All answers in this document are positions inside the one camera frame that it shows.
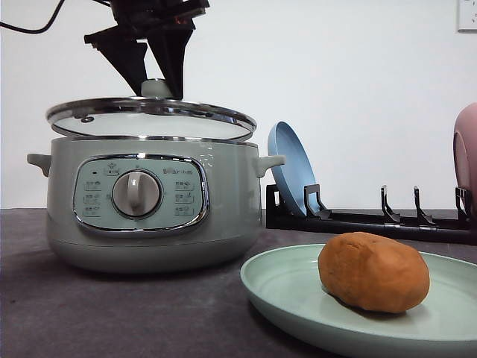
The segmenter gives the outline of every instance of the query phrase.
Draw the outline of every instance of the table surface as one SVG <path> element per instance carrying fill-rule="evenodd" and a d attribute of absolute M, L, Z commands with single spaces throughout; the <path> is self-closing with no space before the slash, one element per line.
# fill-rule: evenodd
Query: table surface
<path fill-rule="evenodd" d="M 243 256 L 176 274 L 100 274 L 49 250 L 44 209 L 1 211 L 2 357 L 338 357 L 273 326 L 251 305 L 249 257 L 332 234 L 269 230 Z M 477 263 L 477 246 L 404 243 Z"/>

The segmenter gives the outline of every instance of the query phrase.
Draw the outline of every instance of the cable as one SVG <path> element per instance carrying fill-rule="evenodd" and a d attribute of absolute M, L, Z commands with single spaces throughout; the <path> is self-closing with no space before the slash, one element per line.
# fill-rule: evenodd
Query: cable
<path fill-rule="evenodd" d="M 109 7 L 111 6 L 110 4 L 106 3 L 104 0 L 93 0 L 93 1 L 95 1 L 99 4 L 102 4 L 104 6 L 109 6 Z M 45 26 L 43 26 L 42 28 L 39 28 L 37 30 L 31 30 L 31 29 L 28 29 L 28 28 L 19 28 L 19 27 L 13 26 L 13 25 L 6 24 L 5 22 L 0 22 L 0 27 L 7 28 L 7 29 L 13 30 L 13 31 L 22 32 L 23 34 L 41 34 L 45 31 L 47 31 L 51 27 L 51 25 L 53 25 L 53 22 L 57 18 L 57 15 L 60 12 L 60 9 L 63 6 L 64 2 L 65 2 L 65 0 L 60 0 L 58 2 L 58 5 L 54 9 L 53 15 L 51 15 L 51 18 L 49 19 L 49 21 L 46 23 Z"/>
<path fill-rule="evenodd" d="M 111 4 L 109 4 L 109 3 L 106 2 L 105 0 L 93 0 L 93 1 L 94 1 L 94 2 L 97 2 L 98 4 L 111 7 Z"/>

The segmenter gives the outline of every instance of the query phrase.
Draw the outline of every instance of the lid rim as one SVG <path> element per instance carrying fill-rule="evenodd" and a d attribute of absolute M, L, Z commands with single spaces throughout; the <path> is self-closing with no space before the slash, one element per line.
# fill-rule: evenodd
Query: lid rim
<path fill-rule="evenodd" d="M 46 118 L 51 128 L 66 136 L 89 136 L 94 134 L 79 133 L 57 125 L 57 122 L 75 117 L 78 119 L 105 113 L 144 113 L 157 116 L 188 116 L 212 121 L 228 123 L 244 128 L 248 134 L 231 140 L 246 140 L 256 130 L 256 121 L 246 114 L 211 104 L 184 102 L 173 99 L 157 99 L 149 97 L 112 97 L 90 98 L 70 101 L 51 107 Z"/>

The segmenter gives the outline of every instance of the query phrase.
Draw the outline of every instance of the robotic arm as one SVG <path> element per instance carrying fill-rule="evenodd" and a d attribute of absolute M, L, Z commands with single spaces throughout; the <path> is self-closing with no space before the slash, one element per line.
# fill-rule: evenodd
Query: robotic arm
<path fill-rule="evenodd" d="M 195 29 L 193 17 L 205 13 L 207 0 L 109 0 L 117 26 L 86 35 L 137 95 L 147 80 L 146 39 L 175 99 L 183 97 L 183 62 Z"/>

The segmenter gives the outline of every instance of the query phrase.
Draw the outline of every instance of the cooker lid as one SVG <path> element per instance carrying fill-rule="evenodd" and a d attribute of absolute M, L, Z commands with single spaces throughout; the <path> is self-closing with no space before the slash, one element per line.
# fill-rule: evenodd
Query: cooker lid
<path fill-rule="evenodd" d="M 59 104 L 46 117 L 66 136 L 178 136 L 249 139 L 256 122 L 210 104 L 145 97 L 94 98 Z"/>

